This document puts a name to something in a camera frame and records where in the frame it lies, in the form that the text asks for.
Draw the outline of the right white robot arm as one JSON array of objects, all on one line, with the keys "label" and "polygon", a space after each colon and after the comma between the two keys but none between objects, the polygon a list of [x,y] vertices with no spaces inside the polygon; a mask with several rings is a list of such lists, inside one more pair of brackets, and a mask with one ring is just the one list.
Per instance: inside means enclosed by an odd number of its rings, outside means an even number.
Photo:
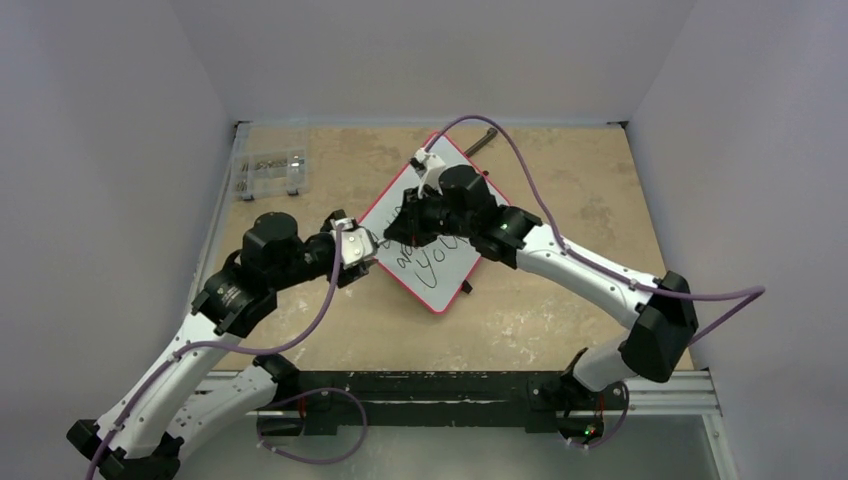
[{"label": "right white robot arm", "polygon": [[447,168],[435,186],[405,189],[383,235],[410,247],[463,238],[481,257],[550,280],[613,317],[625,333],[586,348],[564,372],[561,392],[576,407],[628,378],[667,382],[698,328],[682,276],[630,270],[568,243],[539,217],[499,202],[471,166]]}]

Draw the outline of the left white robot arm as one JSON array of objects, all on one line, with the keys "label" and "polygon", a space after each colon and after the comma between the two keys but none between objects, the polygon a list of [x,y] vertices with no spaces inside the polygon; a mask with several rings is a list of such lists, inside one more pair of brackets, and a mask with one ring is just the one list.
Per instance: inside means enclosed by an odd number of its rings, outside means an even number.
[{"label": "left white robot arm", "polygon": [[108,412],[68,431],[88,460],[88,478],[171,479],[204,443],[248,411],[284,409],[302,398],[298,369],[282,347],[252,349],[253,363],[206,395],[196,389],[278,306],[280,291],[323,277],[331,288],[364,276],[375,237],[343,211],[301,238],[294,217],[259,216],[223,267],[205,282],[171,342]]}]

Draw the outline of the red framed whiteboard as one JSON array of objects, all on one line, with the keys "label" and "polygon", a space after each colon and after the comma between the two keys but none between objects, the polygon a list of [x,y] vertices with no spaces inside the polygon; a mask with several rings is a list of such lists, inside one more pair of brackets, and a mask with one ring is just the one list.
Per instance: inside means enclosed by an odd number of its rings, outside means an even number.
[{"label": "red framed whiteboard", "polygon": [[[416,187],[417,174],[404,162],[375,202],[360,217],[359,224],[379,239],[397,216],[403,191]],[[435,242],[412,248],[397,242],[379,248],[378,265],[433,313],[445,312],[463,284],[481,261],[481,256],[463,238],[440,237]]]}]

